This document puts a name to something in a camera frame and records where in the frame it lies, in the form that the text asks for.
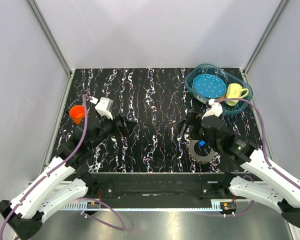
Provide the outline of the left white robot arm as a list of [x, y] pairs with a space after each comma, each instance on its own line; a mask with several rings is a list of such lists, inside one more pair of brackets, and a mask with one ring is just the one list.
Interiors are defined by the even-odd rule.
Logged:
[[93, 150], [100, 143], [110, 136], [129, 137], [136, 125], [137, 122], [123, 115], [113, 119], [100, 117], [99, 122], [91, 126], [86, 120], [78, 124], [37, 179], [14, 199], [0, 202], [4, 225], [9, 225], [19, 239], [28, 240], [65, 205], [81, 197], [93, 198], [101, 194], [99, 180], [87, 171], [80, 172], [64, 190], [53, 191], [92, 157]]

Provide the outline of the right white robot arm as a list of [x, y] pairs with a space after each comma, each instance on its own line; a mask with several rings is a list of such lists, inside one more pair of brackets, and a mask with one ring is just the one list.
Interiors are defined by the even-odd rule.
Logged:
[[266, 183], [265, 186], [228, 174], [217, 185], [218, 195], [251, 199], [268, 206], [290, 224], [300, 228], [300, 180], [264, 155], [258, 146], [241, 135], [234, 134], [218, 116], [190, 112], [177, 124], [180, 134], [191, 126], [190, 139], [205, 142], [221, 157], [234, 161], [244, 170]]

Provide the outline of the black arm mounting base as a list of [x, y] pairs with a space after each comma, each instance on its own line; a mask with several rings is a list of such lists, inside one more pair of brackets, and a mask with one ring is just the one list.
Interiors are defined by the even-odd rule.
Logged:
[[228, 199], [230, 182], [236, 174], [226, 173], [88, 173], [72, 178], [87, 183], [89, 197], [103, 200], [121, 197], [183, 196], [195, 200]]

